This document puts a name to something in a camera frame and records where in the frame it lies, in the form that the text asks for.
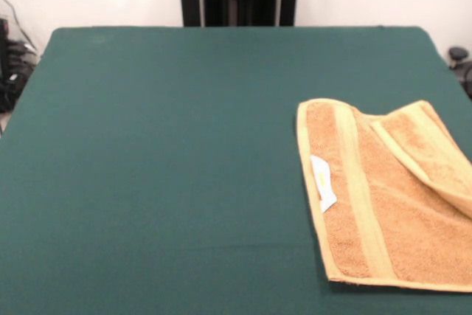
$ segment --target white label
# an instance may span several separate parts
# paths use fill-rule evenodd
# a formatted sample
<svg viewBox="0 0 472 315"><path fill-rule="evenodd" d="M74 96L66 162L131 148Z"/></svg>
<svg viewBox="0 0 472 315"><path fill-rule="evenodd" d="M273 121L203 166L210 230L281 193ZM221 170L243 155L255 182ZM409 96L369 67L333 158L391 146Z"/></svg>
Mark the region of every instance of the white label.
<svg viewBox="0 0 472 315"><path fill-rule="evenodd" d="M319 205L324 213L338 200L331 187L330 166L325 160L314 155L311 156L311 164L320 197Z"/></svg>

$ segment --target green table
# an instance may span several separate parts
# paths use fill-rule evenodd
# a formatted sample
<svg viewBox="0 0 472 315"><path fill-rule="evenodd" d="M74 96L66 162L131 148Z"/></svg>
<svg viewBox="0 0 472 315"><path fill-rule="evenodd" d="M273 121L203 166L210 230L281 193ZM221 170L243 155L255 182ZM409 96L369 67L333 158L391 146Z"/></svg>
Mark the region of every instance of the green table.
<svg viewBox="0 0 472 315"><path fill-rule="evenodd" d="M326 280L297 104L472 105L417 28L58 30L0 142L1 314L463 314Z"/></svg>

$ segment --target black cable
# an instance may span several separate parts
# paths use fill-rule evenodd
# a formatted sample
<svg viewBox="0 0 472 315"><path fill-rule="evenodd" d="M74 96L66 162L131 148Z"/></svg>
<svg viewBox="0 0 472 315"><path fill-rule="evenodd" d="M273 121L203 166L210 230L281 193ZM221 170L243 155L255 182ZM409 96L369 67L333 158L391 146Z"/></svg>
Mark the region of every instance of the black cable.
<svg viewBox="0 0 472 315"><path fill-rule="evenodd" d="M20 21L18 20L18 16L16 15L16 10L15 7L13 6L12 3L10 3L8 0L3 0L8 7L12 10L13 13L13 18L15 19L15 23L20 29L20 32L23 34L24 38L28 41L28 43L31 45L32 48L34 48L36 51L38 50L34 43L31 41L31 38L28 36L28 34L23 30L23 28L20 25Z"/></svg>

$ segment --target folded towel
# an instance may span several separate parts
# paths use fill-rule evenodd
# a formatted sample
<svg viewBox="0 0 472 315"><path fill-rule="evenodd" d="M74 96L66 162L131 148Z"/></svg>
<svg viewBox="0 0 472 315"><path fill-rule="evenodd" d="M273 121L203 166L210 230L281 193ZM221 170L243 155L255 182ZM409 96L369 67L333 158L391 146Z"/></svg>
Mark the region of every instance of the folded towel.
<svg viewBox="0 0 472 315"><path fill-rule="evenodd" d="M372 116L310 100L297 136L329 280L472 292L472 165L429 103ZM312 156L337 197L324 212Z"/></svg>

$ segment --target towel stripe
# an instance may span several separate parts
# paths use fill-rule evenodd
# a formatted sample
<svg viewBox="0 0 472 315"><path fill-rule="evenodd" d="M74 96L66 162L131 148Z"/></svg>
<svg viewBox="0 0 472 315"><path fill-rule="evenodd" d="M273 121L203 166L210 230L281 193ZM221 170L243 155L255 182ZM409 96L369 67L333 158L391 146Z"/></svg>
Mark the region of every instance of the towel stripe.
<svg viewBox="0 0 472 315"><path fill-rule="evenodd" d="M349 106L337 105L335 116L351 207L371 277L396 279L370 200L369 184L361 164L358 129L353 110Z"/></svg>

